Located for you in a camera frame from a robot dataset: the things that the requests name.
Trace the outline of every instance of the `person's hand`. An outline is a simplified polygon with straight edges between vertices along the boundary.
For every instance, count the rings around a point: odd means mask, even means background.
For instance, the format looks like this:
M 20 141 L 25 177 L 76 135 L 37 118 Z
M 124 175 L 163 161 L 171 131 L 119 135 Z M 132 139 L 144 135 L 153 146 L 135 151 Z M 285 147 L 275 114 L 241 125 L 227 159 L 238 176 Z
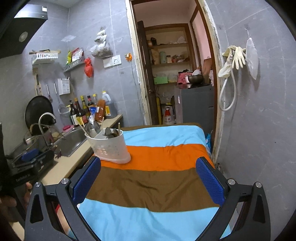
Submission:
M 32 185 L 30 183 L 26 183 L 26 193 L 24 195 L 24 206 L 25 209 L 27 209 L 29 200 L 30 200 L 30 193 L 29 190 L 32 189 Z M 13 216 L 9 212 L 9 207 L 15 207 L 17 205 L 17 201 L 10 197 L 10 196 L 2 196 L 0 197 L 0 211 L 3 214 L 3 216 L 6 218 L 8 222 L 16 222 L 17 220 L 14 220 Z

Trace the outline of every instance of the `stainless steel sink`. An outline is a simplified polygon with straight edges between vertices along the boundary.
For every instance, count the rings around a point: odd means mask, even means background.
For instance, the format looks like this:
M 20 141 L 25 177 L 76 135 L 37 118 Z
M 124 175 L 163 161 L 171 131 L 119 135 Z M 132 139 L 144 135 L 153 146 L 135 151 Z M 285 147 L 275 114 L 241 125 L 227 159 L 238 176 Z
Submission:
M 57 145 L 57 150 L 61 150 L 62 156 L 71 156 L 84 142 L 86 136 L 84 131 L 79 128 L 68 132 L 62 139 L 57 140 L 54 144 Z

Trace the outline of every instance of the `metal bolt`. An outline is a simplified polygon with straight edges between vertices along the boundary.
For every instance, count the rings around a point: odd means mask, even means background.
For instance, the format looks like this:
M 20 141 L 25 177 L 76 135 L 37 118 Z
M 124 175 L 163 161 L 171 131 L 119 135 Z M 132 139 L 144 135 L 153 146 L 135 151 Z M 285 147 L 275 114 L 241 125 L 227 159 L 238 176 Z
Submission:
M 67 184 L 69 182 L 69 179 L 68 178 L 63 178 L 62 180 L 61 180 L 61 183 L 62 184 Z
M 256 185 L 256 187 L 258 187 L 258 188 L 262 187 L 262 184 L 261 184 L 260 182 L 256 182 L 255 185 Z
M 233 180 L 233 179 L 228 179 L 228 181 L 227 181 L 230 185 L 234 185 L 235 184 L 235 180 Z
M 35 186 L 36 188 L 40 187 L 40 186 L 41 186 L 41 182 L 36 182 L 34 186 Z

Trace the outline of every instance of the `white bucket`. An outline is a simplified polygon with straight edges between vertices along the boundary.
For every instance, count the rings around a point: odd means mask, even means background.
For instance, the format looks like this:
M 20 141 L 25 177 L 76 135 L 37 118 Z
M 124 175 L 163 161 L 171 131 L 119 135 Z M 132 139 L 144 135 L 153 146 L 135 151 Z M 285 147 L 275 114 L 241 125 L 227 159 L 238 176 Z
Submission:
M 128 163 L 131 160 L 131 155 L 126 148 L 123 131 L 120 130 L 120 135 L 114 138 L 107 138 L 103 135 L 104 133 L 105 129 L 94 138 L 86 135 L 94 154 L 105 161 L 111 161 L 118 164 Z

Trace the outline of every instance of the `electrical outlet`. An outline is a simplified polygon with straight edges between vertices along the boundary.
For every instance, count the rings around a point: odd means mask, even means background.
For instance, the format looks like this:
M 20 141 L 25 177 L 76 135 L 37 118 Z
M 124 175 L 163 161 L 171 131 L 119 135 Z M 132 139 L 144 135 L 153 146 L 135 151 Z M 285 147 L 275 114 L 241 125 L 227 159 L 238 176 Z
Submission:
M 114 57 L 112 57 L 112 65 L 118 65 L 121 64 L 121 58 L 120 55 L 116 55 Z

